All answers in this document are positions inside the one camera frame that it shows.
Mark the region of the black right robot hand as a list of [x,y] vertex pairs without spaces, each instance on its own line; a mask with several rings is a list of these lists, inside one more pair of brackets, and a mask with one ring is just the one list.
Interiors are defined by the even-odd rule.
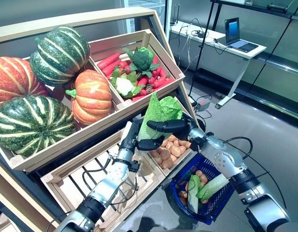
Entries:
[[171,133],[178,139],[185,141],[188,141],[191,133],[198,129],[194,119],[186,113],[182,114],[181,119],[172,119],[164,122],[149,120],[147,126],[158,132]]

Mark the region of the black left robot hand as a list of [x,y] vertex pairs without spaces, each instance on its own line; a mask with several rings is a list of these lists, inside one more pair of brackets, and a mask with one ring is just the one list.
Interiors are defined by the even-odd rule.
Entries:
[[126,136],[122,136],[123,140],[121,142],[121,145],[119,146],[118,156],[130,155],[132,157],[136,148],[140,151],[151,151],[161,146],[165,138],[163,135],[157,139],[142,139],[140,141],[137,140],[142,122],[143,119],[134,121],[128,128]]

